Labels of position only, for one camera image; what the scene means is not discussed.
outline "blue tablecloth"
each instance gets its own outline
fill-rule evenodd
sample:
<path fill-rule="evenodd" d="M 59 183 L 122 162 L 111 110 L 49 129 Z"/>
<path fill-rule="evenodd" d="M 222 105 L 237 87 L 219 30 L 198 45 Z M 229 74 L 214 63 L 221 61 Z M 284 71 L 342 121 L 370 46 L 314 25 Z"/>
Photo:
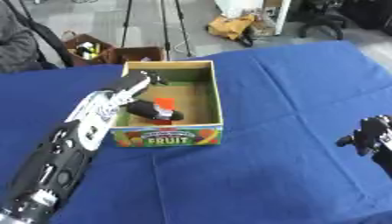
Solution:
<path fill-rule="evenodd" d="M 213 60 L 220 146 L 125 149 L 111 137 L 52 223 L 391 223 L 392 181 L 334 142 L 392 114 L 392 77 L 346 42 Z M 121 73 L 90 66 L 0 76 L 0 195 L 40 138 Z"/>

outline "robotic hand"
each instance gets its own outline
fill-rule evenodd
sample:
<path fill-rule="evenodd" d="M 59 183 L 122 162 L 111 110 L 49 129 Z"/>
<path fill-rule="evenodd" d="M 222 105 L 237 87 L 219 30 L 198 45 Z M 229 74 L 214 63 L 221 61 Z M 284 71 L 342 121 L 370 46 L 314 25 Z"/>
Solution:
<path fill-rule="evenodd" d="M 355 146 L 360 156 L 373 152 L 372 159 L 392 178 L 392 116 L 378 115 L 362 119 L 360 129 L 344 136 L 336 144 Z"/>
<path fill-rule="evenodd" d="M 138 102 L 136 96 L 158 83 L 166 84 L 152 71 L 130 71 L 111 86 L 87 96 L 19 169 L 1 207 L 0 224 L 47 223 L 83 180 L 119 108 Z M 170 119 L 158 111 L 146 112 Z"/>

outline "person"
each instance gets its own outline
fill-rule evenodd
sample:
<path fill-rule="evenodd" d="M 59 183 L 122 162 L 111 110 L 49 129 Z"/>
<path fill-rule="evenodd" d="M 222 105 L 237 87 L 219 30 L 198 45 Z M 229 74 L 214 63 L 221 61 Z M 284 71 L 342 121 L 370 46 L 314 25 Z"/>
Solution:
<path fill-rule="evenodd" d="M 37 49 L 32 31 L 22 26 L 0 0 L 0 74 L 40 69 Z"/>

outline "chair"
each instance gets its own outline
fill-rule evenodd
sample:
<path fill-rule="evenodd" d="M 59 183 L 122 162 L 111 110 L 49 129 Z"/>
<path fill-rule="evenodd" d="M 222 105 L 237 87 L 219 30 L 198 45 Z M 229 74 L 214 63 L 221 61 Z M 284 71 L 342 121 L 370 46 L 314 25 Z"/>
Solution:
<path fill-rule="evenodd" d="M 310 28 L 327 26 L 335 32 L 336 39 L 343 39 L 342 29 L 347 27 L 347 20 L 337 14 L 328 13 L 338 9 L 343 0 L 304 0 L 299 8 L 299 21 L 304 22 L 298 30 L 300 38 L 306 38 Z"/>

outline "tripod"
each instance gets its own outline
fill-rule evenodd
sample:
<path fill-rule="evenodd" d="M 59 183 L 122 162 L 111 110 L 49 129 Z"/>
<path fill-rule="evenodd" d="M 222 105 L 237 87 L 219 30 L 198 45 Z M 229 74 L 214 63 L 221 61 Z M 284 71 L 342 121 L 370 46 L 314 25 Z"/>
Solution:
<path fill-rule="evenodd" d="M 184 42 L 185 42 L 185 47 L 186 47 L 186 56 L 187 57 L 192 57 L 191 54 L 191 49 L 189 46 L 189 40 L 186 35 L 186 27 L 184 24 L 184 13 L 181 10 L 181 5 L 179 4 L 179 0 L 174 0 L 174 3 L 176 5 L 176 10 L 178 14 L 178 19 L 179 23 L 181 26 L 181 31 L 184 37 Z M 164 27 L 164 50 L 166 51 L 166 59 L 171 60 L 171 48 L 172 45 L 169 40 L 169 31 L 168 31 L 168 25 L 167 25 L 167 19 L 166 19 L 166 7 L 165 7 L 165 0 L 160 0 L 160 6 L 161 6 L 161 13 L 162 13 L 162 22 L 163 22 L 163 27 Z M 130 26 L 130 12 L 132 9 L 132 0 L 128 0 L 128 8 L 127 8 L 127 13 L 125 17 L 125 22 L 123 23 L 123 35 L 122 35 L 122 45 L 121 47 L 125 46 L 125 40 L 127 38 L 127 33 L 128 33 L 128 28 Z"/>

